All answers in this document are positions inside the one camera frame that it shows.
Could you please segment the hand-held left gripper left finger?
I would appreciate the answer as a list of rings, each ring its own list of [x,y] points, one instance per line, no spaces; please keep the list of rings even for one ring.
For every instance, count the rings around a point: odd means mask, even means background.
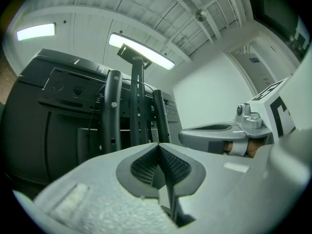
[[[178,227],[157,199],[135,197],[118,181],[118,164],[153,144],[92,158],[46,187],[34,200],[14,191],[45,234],[172,234]]]

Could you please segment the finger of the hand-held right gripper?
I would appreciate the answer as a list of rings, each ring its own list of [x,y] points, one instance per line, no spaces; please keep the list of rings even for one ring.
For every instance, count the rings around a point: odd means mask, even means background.
[[[235,122],[230,121],[182,129],[178,139],[186,147],[208,147],[211,141],[234,142],[248,137]]]

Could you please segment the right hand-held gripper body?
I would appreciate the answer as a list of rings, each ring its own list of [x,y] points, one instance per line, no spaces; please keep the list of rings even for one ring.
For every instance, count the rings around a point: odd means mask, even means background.
[[[291,114],[280,96],[289,78],[269,85],[258,95],[238,105],[235,122],[251,138],[280,138],[294,128]]]

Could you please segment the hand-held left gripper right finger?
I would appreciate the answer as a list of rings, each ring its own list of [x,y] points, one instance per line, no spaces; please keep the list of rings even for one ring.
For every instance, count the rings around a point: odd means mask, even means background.
[[[263,181],[270,146],[253,159],[160,144],[172,220],[161,234],[267,234]]]

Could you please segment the person's right hand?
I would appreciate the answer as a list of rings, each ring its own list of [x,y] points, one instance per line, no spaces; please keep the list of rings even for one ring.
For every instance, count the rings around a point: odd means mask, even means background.
[[[249,138],[237,141],[225,141],[223,153],[231,156],[253,158],[257,150],[265,144],[265,138]]]

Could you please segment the white door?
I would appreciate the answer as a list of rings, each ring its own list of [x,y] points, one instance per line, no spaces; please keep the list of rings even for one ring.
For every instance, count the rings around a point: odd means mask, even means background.
[[[230,53],[234,63],[246,80],[253,96],[256,96],[268,86],[275,83],[271,73],[255,53],[241,53],[238,50]],[[250,58],[258,58],[260,63],[252,63]]]

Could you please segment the large black television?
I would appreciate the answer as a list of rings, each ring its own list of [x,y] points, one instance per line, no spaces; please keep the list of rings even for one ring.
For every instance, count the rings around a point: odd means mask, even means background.
[[[99,137],[97,93],[110,68],[49,49],[26,64],[4,106],[0,123],[0,152],[6,172],[33,186],[47,186],[79,164],[105,155]],[[121,90],[122,149],[130,144],[130,78]],[[152,104],[152,86],[145,88]],[[149,142],[158,141],[154,112]]]

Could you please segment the dark glass window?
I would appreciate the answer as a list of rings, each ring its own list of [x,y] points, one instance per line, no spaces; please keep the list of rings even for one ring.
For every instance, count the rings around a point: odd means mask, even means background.
[[[250,0],[253,18],[274,32],[301,61],[311,34],[299,14],[286,0]]]

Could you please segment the silver ceiling dome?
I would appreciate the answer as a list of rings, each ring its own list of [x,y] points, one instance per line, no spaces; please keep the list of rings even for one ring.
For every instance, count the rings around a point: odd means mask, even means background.
[[[206,9],[197,9],[195,11],[195,19],[198,21],[198,22],[204,22],[207,20],[207,17],[208,17],[208,12]]]

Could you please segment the long ceiling light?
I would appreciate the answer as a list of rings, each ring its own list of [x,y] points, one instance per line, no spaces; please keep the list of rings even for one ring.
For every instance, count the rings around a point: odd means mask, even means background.
[[[54,23],[37,25],[17,31],[18,41],[54,36],[56,34],[56,25]]]
[[[156,50],[149,48],[148,46],[131,39],[129,37],[123,36],[118,33],[112,33],[109,38],[109,45],[121,49],[121,51],[133,50],[135,53],[138,53],[140,57],[148,59],[149,61],[167,69],[171,70],[175,63],[160,54]]]

